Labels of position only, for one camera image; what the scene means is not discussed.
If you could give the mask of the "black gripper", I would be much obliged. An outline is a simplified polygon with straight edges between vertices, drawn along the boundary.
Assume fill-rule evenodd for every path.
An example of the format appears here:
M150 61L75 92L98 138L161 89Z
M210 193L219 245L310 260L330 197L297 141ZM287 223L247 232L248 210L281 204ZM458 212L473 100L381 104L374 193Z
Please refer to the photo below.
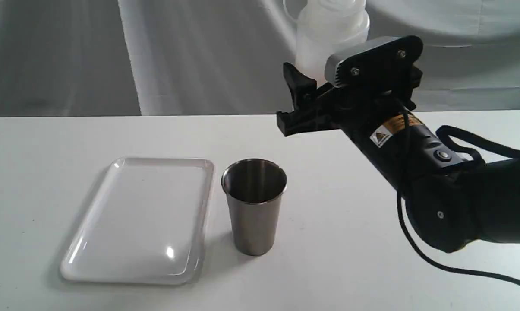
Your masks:
M412 101L423 72L411 65L361 74L352 83L334 87L305 76L295 65L283 63L292 110L276 112L276 125L283 136L340 130L345 124L359 127L392 112L417 108Z

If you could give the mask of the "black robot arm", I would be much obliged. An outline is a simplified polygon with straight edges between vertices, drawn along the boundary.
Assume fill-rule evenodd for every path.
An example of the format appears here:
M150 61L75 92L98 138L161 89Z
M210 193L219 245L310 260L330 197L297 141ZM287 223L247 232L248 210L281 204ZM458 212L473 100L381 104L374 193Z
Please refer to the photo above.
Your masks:
M342 87L282 72L292 112L278 112L284 136L341 130L394 187L416 234L446 253L475 240L520 244L520 150L453 126L432 132L412 113L422 72L384 65Z

